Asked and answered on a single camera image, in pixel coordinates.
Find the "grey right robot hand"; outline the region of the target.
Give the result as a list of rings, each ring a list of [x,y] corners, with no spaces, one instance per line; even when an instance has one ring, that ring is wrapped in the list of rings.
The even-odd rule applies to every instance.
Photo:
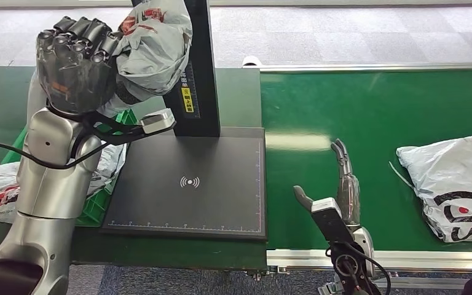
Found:
[[[343,277],[352,275],[345,261],[352,263],[357,277],[372,277],[375,266],[374,247],[370,233],[360,223],[360,184],[353,174],[346,145],[340,139],[331,143],[338,164],[337,195],[320,200],[311,199],[301,186],[294,186],[296,200],[310,213],[317,228],[329,245],[335,270]]]

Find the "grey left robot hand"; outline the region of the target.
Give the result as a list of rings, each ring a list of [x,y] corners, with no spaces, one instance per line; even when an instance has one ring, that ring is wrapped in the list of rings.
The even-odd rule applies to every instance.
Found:
[[[39,82],[55,109],[72,115],[104,106],[116,88],[116,48],[122,39],[105,22],[61,18],[36,39]]]

